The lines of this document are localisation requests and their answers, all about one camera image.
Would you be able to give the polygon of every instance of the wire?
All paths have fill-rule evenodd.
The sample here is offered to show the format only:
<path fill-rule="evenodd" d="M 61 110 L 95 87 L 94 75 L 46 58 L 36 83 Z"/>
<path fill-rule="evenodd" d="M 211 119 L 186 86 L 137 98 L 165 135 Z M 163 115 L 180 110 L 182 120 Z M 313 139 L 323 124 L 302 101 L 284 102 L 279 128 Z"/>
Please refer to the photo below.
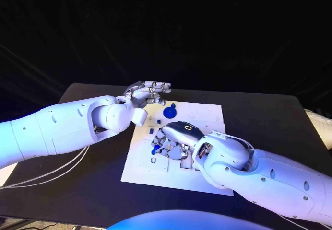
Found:
<path fill-rule="evenodd" d="M 234 138 L 234 139 L 241 140 L 241 141 L 247 144 L 248 149 L 250 149 L 250 148 L 254 149 L 254 146 L 253 146 L 245 140 L 242 140 L 241 138 L 238 138 L 238 137 L 235 137 L 235 136 L 232 136 L 232 135 L 228 135 L 228 134 L 225 134 L 225 133 L 222 133 L 222 135 L 225 135 L 227 137 L 231 137 L 231 138 Z"/>
<path fill-rule="evenodd" d="M 331 227 L 329 225 L 322 224 L 322 223 L 320 223 L 320 225 L 322 225 L 323 227 L 326 227 L 328 229 L 331 229 L 331 230 L 332 230 L 332 227 Z"/>
<path fill-rule="evenodd" d="M 26 181 L 23 181 L 23 182 L 19 182 L 19 183 L 12 184 L 12 185 L 9 185 L 9 186 L 0 187 L 0 190 L 4 189 L 4 188 L 12 188 L 12 187 L 14 187 L 16 185 L 24 184 L 24 183 L 27 183 L 27 182 L 30 182 L 30 181 L 35 181 L 36 179 L 39 179 L 39 178 L 42 178 L 42 177 L 50 175 L 50 174 L 55 173 L 56 171 L 59 171 L 63 167 L 66 167 L 66 166 L 76 160 L 76 158 L 81 156 L 82 152 L 85 151 L 85 149 L 87 149 L 88 147 L 89 147 L 89 146 L 84 147 L 84 149 L 81 150 L 81 152 L 79 152 L 79 154 L 75 156 L 75 158 L 74 158 L 65 165 L 62 165 L 56 170 L 53 170 L 52 172 L 49 172 L 49 173 L 40 175 L 39 177 L 32 178 L 32 179 L 29 179 L 29 180 L 26 180 Z"/>
<path fill-rule="evenodd" d="M 286 217 L 283 217 L 290 223 L 293 223 L 294 225 L 297 225 L 299 227 L 302 227 L 306 230 L 310 230 L 307 228 L 305 228 L 303 226 L 300 226 L 296 222 L 293 222 L 292 220 L 289 220 Z"/>
<path fill-rule="evenodd" d="M 24 228 L 24 229 L 19 229 L 19 230 L 26 230 L 26 229 L 36 229 L 36 230 L 43 230 L 43 229 L 46 229 L 48 227 L 50 227 L 50 226 L 55 226 L 56 224 L 50 224 L 50 225 L 48 225 L 45 228 L 36 228 L 36 227 L 29 227 L 29 228 Z"/>
<path fill-rule="evenodd" d="M 37 183 L 37 184 L 30 184 L 30 185 L 24 185 L 24 186 L 14 186 L 14 187 L 10 187 L 10 188 L 24 188 L 24 187 L 30 187 L 30 186 L 43 184 L 43 183 L 46 183 L 46 182 L 49 182 L 49 181 L 58 179 L 61 176 L 63 176 L 63 175 L 76 167 L 79 161 L 82 160 L 82 158 L 84 158 L 84 156 L 85 156 L 85 154 L 87 154 L 87 152 L 88 152 L 88 148 L 87 148 L 87 150 L 85 150 L 85 153 L 84 153 L 81 159 L 79 159 L 78 162 L 75 163 L 75 165 L 74 165 L 74 166 L 68 169 L 68 171 L 65 171 L 59 176 L 56 176 L 56 177 L 52 178 L 50 180 L 48 180 L 48 181 L 45 181 L 45 182 L 40 182 L 40 183 Z"/>

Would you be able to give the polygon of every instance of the white board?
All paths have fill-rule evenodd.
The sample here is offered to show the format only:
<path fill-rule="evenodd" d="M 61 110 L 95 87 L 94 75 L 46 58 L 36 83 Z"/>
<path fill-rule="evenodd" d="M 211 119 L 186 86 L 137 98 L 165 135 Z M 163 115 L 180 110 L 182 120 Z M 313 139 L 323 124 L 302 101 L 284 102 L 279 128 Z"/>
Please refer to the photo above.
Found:
<path fill-rule="evenodd" d="M 163 110 L 172 103 L 176 105 L 178 114 L 173 119 L 167 119 Z M 193 124 L 205 135 L 211 130 L 225 133 L 221 105 L 166 101 L 165 106 L 149 104 L 144 109 L 149 117 L 144 125 L 134 128 L 121 181 L 232 196 L 231 189 L 218 189 L 206 182 L 190 165 L 190 159 L 175 161 L 150 153 L 150 143 L 159 128 L 173 121 Z"/>

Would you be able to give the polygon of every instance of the black table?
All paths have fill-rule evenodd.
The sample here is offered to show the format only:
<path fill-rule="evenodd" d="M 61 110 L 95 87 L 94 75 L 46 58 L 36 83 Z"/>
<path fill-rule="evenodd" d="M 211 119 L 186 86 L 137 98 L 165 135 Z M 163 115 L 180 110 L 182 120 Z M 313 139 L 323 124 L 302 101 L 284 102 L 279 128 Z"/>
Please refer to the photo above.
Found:
<path fill-rule="evenodd" d="M 124 89 L 123 86 L 72 84 L 59 102 L 118 96 Z M 222 105 L 228 134 L 332 176 L 332 158 L 296 97 L 176 89 L 163 96 L 166 100 Z M 297 229 L 237 193 L 232 197 L 121 182 L 133 129 L 134 124 L 117 136 L 92 145 L 76 168 L 55 181 L 0 190 L 0 215 L 108 227 L 146 212 L 190 209 L 241 218 L 274 229 Z M 19 163 L 6 184 L 56 169 L 76 153 Z M 312 230 L 320 229 L 316 223 L 296 222 Z"/>

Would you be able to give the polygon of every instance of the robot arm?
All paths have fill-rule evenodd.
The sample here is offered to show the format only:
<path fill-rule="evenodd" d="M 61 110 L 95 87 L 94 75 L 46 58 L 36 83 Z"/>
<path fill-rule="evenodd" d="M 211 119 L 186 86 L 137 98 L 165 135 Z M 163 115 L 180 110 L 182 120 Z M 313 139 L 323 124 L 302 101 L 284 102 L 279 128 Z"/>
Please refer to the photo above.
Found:
<path fill-rule="evenodd" d="M 156 152 L 175 160 L 190 152 L 212 186 L 232 189 L 283 216 L 332 225 L 332 178 L 277 154 L 247 149 L 228 135 L 212 131 L 205 136 L 198 130 L 186 122 L 169 123 L 152 143 L 162 146 Z M 165 149 L 165 140 L 180 151 Z"/>
<path fill-rule="evenodd" d="M 117 135 L 133 121 L 143 125 L 147 103 L 165 104 L 170 84 L 137 82 L 123 96 L 101 96 L 49 106 L 0 123 L 0 168 L 29 158 L 72 152 Z"/>

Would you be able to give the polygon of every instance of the blue cap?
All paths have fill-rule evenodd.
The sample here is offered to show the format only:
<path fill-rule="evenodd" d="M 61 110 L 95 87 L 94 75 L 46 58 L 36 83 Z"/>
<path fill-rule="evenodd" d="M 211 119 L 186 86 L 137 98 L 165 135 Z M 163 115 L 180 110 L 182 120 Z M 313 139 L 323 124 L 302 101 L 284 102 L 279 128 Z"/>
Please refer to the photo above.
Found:
<path fill-rule="evenodd" d="M 175 103 L 172 103 L 172 106 L 165 109 L 163 114 L 167 119 L 175 118 L 176 116 Z"/>
<path fill-rule="evenodd" d="M 153 150 L 152 150 L 152 154 L 154 155 L 156 154 L 156 150 L 160 148 L 160 145 L 154 145 L 154 148 L 153 148 Z"/>

